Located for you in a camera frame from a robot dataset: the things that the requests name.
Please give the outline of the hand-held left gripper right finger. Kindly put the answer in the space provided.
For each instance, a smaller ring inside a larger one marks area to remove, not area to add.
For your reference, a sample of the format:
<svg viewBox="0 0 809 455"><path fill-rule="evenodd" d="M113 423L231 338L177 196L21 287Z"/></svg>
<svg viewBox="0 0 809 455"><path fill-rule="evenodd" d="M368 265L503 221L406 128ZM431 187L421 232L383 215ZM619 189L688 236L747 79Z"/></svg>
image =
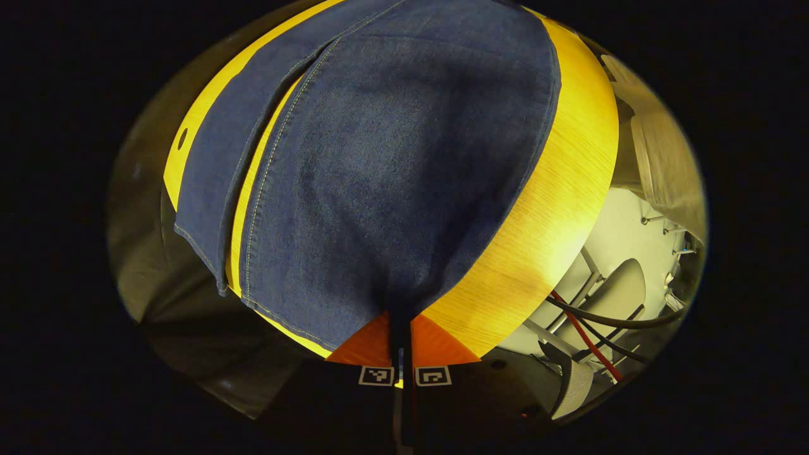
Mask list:
<svg viewBox="0 0 809 455"><path fill-rule="evenodd" d="M411 323L412 432L417 447L520 447L550 416L506 360L482 360L439 324Z"/></svg>

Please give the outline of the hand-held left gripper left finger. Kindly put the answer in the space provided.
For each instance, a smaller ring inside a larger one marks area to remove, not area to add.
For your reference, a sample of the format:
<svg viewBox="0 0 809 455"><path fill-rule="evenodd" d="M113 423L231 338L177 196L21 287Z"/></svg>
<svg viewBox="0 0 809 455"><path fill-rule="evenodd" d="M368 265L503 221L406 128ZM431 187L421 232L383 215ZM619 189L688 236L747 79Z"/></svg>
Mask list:
<svg viewBox="0 0 809 455"><path fill-rule="evenodd" d="M277 444L393 444L396 355L388 313L324 360L301 363L257 420Z"/></svg>

